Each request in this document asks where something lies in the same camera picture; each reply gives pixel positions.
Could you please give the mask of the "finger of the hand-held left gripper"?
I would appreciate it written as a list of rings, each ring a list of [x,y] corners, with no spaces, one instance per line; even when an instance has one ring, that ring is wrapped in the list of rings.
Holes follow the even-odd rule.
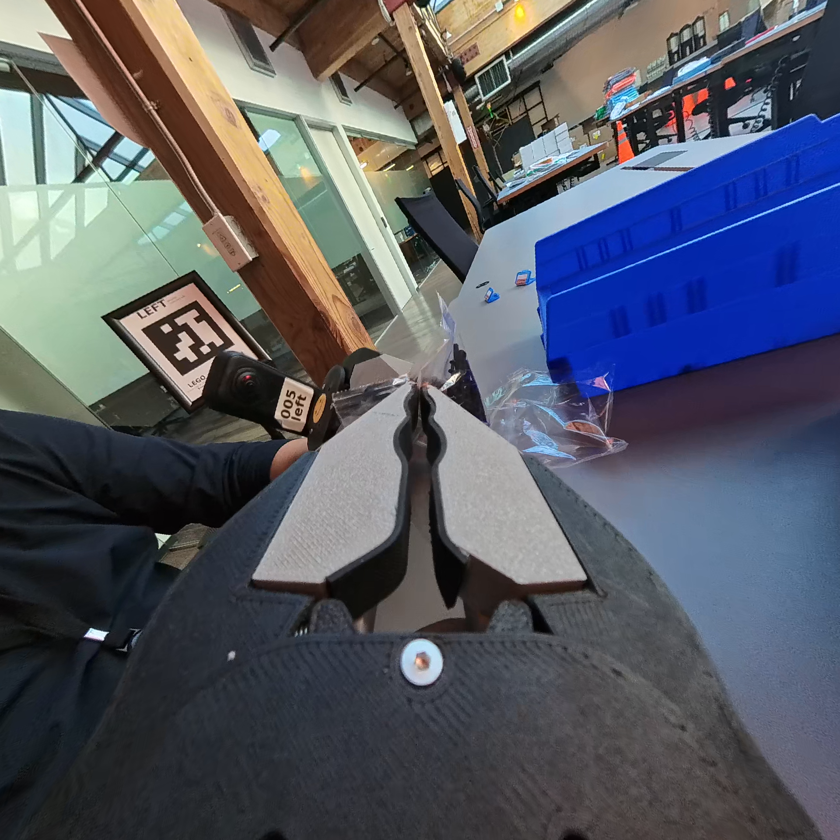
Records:
[[[412,381],[413,363],[388,353],[357,362],[351,373],[353,396],[382,396]]]

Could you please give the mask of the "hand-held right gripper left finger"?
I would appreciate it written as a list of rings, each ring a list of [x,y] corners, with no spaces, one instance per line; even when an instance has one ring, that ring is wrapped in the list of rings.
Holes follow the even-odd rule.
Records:
[[[255,568],[260,589],[376,608],[403,581],[417,387],[408,382],[318,451]]]

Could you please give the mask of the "bag of black lego pieces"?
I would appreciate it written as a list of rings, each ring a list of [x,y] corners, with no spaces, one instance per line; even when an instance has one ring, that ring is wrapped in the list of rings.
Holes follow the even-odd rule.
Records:
[[[488,424],[484,403],[469,366],[467,353],[457,343],[454,315],[441,296],[437,297],[437,303],[440,318],[434,341],[430,348],[416,360],[409,361],[413,363],[414,371],[412,381],[408,385],[415,386],[418,390],[433,386],[464,408],[471,416],[483,424]],[[356,362],[350,364],[351,373],[355,364]],[[331,397],[332,409],[340,427],[351,425],[392,394],[352,395],[351,373],[347,383],[342,385]]]

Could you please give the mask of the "clear plastic lego bag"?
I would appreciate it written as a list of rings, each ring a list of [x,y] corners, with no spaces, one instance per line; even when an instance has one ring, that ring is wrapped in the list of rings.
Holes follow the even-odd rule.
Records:
[[[483,399],[490,428],[553,472],[627,448],[609,432],[613,366],[562,373],[519,369]]]

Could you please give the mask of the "person's left forearm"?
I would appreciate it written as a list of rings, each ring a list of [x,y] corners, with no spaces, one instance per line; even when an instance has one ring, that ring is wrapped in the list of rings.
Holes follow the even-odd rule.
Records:
[[[219,527],[308,453],[290,442],[185,444],[1,412],[2,523]]]

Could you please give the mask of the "framed marker sign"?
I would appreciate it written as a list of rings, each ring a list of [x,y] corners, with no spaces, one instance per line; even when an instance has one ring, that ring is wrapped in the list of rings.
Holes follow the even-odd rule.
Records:
[[[204,406],[203,389],[220,353],[270,361],[194,270],[104,314],[102,320],[188,413]]]

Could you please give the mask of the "grey electrical box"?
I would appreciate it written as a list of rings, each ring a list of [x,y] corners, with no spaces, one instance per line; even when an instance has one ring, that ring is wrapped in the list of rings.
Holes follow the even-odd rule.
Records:
[[[232,216],[216,211],[202,228],[209,242],[233,272],[238,273],[258,258],[256,248]]]

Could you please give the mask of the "black mesh office chair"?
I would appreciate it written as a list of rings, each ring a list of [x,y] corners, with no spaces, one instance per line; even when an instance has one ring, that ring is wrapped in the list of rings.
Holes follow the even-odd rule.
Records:
[[[398,196],[395,204],[412,228],[464,284],[479,250],[476,241],[458,225],[433,192],[413,197]]]

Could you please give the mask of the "long wooden work table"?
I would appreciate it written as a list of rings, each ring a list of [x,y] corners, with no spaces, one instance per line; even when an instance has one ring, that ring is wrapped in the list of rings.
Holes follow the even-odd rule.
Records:
[[[513,198],[523,195],[540,184],[555,181],[583,161],[594,159],[596,163],[600,162],[599,155],[606,151],[606,147],[607,143],[604,142],[592,146],[587,145],[579,150],[573,150],[570,154],[555,156],[550,158],[548,162],[536,164],[529,174],[516,181],[509,182],[499,191],[497,204],[507,204]]]

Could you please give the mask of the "stack of white boxes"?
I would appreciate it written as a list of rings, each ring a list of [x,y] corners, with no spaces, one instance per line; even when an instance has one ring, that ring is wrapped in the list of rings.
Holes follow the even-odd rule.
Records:
[[[562,122],[552,131],[542,134],[533,142],[520,148],[520,165],[524,171],[527,171],[548,159],[567,158],[573,151],[568,125]]]

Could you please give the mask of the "blue plastic bin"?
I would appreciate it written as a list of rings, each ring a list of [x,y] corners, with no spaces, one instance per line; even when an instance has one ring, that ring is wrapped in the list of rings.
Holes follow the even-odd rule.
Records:
[[[587,395],[838,334],[839,117],[814,114],[535,245],[546,366]]]

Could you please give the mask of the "person's dark clothed body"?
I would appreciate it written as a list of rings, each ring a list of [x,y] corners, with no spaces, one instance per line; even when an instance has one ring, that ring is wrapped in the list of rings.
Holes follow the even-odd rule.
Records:
[[[128,651],[84,638],[145,628],[179,571],[122,524],[2,535],[2,837],[15,837],[97,728]]]

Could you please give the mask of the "black metal workbench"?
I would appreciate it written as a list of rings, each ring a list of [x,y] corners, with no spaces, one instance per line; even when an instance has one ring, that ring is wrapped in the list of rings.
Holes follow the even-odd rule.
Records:
[[[667,144],[752,137],[806,114],[801,90],[831,2],[808,2],[786,22],[759,31],[760,13],[731,28],[722,49],[713,43],[666,74],[670,84],[649,91],[611,119],[632,127],[636,156]],[[687,72],[681,69],[691,66]]]

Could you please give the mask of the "slim wooden support post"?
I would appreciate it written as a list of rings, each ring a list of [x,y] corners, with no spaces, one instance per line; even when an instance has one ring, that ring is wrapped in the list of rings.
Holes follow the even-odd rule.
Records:
[[[427,112],[442,147],[448,168],[454,180],[465,185],[470,182],[469,172],[456,142],[452,125],[448,119],[444,100],[441,97],[433,68],[427,56],[421,30],[413,12],[413,4],[407,1],[385,2],[394,20],[398,34],[406,49],[416,82],[422,92]]]

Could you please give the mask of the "white wall air vent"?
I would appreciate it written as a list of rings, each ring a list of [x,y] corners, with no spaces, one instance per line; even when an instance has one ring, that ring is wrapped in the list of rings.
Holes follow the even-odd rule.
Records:
[[[506,55],[501,55],[484,69],[476,73],[476,87],[479,98],[487,102],[511,84],[511,72]]]

